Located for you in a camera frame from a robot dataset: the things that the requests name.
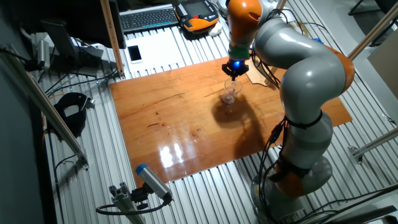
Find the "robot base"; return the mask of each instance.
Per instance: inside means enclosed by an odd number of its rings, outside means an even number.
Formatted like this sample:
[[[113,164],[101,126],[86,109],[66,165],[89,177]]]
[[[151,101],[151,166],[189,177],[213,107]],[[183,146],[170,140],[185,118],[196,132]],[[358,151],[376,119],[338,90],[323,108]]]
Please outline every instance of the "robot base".
[[[273,184],[269,179],[266,180],[266,186]],[[271,223],[264,211],[264,207],[261,205],[259,197],[259,177],[258,175],[253,178],[250,186],[251,199],[254,205],[257,207],[259,223]],[[267,197],[267,208],[271,215],[277,221],[284,221],[285,223],[294,222],[299,219],[297,212],[303,210],[301,200],[287,198],[285,195],[273,195],[273,197]]]

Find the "metal pole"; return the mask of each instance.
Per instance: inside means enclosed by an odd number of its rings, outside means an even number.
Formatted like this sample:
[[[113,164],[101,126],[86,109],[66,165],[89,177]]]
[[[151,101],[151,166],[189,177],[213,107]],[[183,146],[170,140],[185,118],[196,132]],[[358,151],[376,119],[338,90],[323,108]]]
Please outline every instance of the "metal pole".
[[[102,12],[104,13],[106,28],[108,29],[109,38],[111,39],[111,45],[116,60],[116,66],[118,68],[120,76],[123,77],[124,69],[123,69],[122,57],[120,56],[118,38],[116,37],[116,31],[114,29],[114,23],[112,19],[111,7],[109,6],[109,0],[100,0],[100,1],[101,1]]]
[[[283,9],[285,7],[287,0],[279,0],[278,4],[276,5],[276,9]]]
[[[11,46],[9,46],[8,49],[12,52],[15,52]],[[73,136],[72,132],[69,130],[61,116],[58,114],[57,110],[52,106],[42,89],[40,89],[37,82],[27,71],[25,71],[21,61],[16,59],[14,56],[5,53],[1,53],[0,58],[6,65],[8,65],[9,69],[22,84],[28,95],[33,99],[35,104],[40,108],[47,119],[49,119],[51,124],[61,136],[62,140],[68,144],[70,149],[77,155],[79,160],[81,160],[83,167],[88,168],[86,153],[81,150],[76,138]]]
[[[370,33],[355,47],[355,49],[348,55],[348,58],[354,60],[366,46],[385,28],[385,26],[393,20],[398,14],[398,2],[390,9],[390,11],[380,20],[379,23],[370,31]]]
[[[391,139],[395,138],[398,136],[398,128],[393,129],[392,131],[389,131],[386,134],[383,134],[382,136],[378,137],[377,139],[373,140],[369,144],[366,144],[365,146],[361,147],[358,150],[355,150],[353,153],[354,158],[358,158],[359,156],[362,156],[365,152],[368,152],[375,147],[378,147],[379,145],[390,141]]]

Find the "wire bundle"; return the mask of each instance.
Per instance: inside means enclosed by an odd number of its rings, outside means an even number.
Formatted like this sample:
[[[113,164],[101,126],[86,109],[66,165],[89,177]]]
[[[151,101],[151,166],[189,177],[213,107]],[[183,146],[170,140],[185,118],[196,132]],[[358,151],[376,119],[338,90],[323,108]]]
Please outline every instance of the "wire bundle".
[[[280,80],[273,74],[271,69],[267,64],[265,64],[260,57],[256,55],[256,52],[254,51],[254,48],[252,49],[252,54],[251,54],[251,60],[253,62],[253,65],[256,67],[257,71],[264,76],[268,81],[270,81],[276,88],[279,89],[280,86]]]
[[[284,118],[281,122],[279,122],[279,124],[277,124],[277,126],[275,126],[275,128],[271,131],[271,135],[269,136],[266,145],[262,151],[262,156],[261,156],[261,163],[260,163],[260,168],[259,168],[259,198],[260,198],[260,202],[261,202],[261,206],[264,208],[264,211],[266,213],[266,216],[268,219],[270,219],[271,221],[273,221],[274,223],[277,223],[277,221],[274,219],[274,217],[272,217],[268,206],[267,206],[267,200],[266,200],[266,179],[267,179],[267,175],[268,173],[271,171],[271,169],[273,169],[277,162],[278,159],[272,163],[271,159],[271,166],[268,167],[267,169],[265,169],[265,162],[268,156],[268,152],[269,152],[269,148],[272,144],[274,144],[276,142],[276,140],[278,140],[279,135],[281,134],[281,132],[284,132],[283,135],[283,142],[286,139],[286,134],[287,134],[287,129],[288,129],[288,123],[286,118]]]

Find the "blue light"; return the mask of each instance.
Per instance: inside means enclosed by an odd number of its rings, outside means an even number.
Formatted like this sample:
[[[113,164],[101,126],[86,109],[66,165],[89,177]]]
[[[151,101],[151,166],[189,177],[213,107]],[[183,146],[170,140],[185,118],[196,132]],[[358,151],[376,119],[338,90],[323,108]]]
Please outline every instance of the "blue light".
[[[234,67],[239,67],[240,64],[241,64],[240,61],[235,61],[235,62],[234,62]]]

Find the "robotic arm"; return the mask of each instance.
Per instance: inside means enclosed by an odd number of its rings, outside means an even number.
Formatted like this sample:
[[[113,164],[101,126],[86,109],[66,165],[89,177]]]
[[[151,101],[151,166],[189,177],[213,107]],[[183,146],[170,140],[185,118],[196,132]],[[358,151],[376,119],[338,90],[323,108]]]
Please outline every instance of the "robotic arm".
[[[253,40],[264,63],[287,70],[280,98],[289,128],[275,174],[265,186],[267,203],[278,210],[275,204],[285,208],[331,177],[331,165],[322,154],[331,143],[333,126],[321,106],[349,88],[354,66],[336,50],[296,32],[273,9],[269,2],[230,0],[229,60],[223,71],[233,80],[248,71],[244,61]],[[252,197],[258,200],[258,192]]]

